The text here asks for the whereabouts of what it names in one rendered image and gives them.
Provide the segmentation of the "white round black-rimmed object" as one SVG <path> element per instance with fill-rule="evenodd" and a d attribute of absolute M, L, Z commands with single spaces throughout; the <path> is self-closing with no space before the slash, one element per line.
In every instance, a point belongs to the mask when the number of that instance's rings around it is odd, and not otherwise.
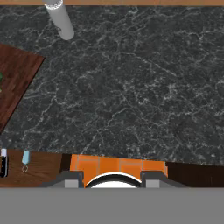
<path fill-rule="evenodd" d="M 86 184 L 86 188 L 140 188 L 142 181 L 129 174 L 108 172 L 98 175 Z"/>

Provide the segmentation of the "light blue peeler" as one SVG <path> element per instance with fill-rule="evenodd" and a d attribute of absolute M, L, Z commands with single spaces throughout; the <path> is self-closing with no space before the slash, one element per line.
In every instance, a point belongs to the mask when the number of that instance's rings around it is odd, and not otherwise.
<path fill-rule="evenodd" d="M 28 171 L 28 164 L 30 163 L 30 157 L 31 153 L 28 150 L 25 150 L 22 157 L 22 164 L 23 164 L 22 172 Z"/>

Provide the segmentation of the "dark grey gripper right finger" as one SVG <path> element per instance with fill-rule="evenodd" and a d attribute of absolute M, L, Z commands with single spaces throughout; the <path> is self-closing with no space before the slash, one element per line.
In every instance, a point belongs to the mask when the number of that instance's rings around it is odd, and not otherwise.
<path fill-rule="evenodd" d="M 184 188 L 185 185 L 167 178 L 162 171 L 142 171 L 141 187 L 143 188 Z"/>

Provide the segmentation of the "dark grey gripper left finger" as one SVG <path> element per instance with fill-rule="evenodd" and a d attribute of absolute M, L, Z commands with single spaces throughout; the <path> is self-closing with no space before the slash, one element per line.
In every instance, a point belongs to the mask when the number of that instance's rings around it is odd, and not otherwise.
<path fill-rule="evenodd" d="M 63 171 L 55 179 L 43 182 L 40 187 L 50 188 L 83 188 L 83 171 Z"/>

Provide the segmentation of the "brown wooden drawer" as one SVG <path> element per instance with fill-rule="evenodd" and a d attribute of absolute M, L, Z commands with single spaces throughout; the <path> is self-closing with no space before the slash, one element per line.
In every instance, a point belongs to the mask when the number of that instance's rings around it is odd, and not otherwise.
<path fill-rule="evenodd" d="M 32 151 L 28 171 L 22 172 L 22 150 L 7 150 L 8 175 L 0 178 L 0 187 L 36 187 L 55 179 L 60 173 L 59 153 Z"/>

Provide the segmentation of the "dark wooden cutting board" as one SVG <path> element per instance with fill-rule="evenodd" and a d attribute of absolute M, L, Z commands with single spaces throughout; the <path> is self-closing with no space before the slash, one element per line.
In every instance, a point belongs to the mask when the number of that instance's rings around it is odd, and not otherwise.
<path fill-rule="evenodd" d="M 0 134 L 44 59 L 35 53 L 0 43 Z"/>

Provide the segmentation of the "grey cylindrical shaker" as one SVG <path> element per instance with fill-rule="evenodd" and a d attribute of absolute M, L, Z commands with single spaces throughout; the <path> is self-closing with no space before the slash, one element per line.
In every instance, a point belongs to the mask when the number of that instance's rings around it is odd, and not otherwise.
<path fill-rule="evenodd" d="M 74 28 L 68 16 L 64 1 L 43 0 L 43 2 L 60 37 L 64 40 L 72 39 L 74 37 Z"/>

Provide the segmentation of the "dark brown cupboard front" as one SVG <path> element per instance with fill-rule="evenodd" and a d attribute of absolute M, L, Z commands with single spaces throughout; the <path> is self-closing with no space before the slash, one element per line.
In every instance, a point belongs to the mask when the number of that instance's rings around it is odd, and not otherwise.
<path fill-rule="evenodd" d="M 224 166 L 166 162 L 168 178 L 190 187 L 224 187 Z"/>

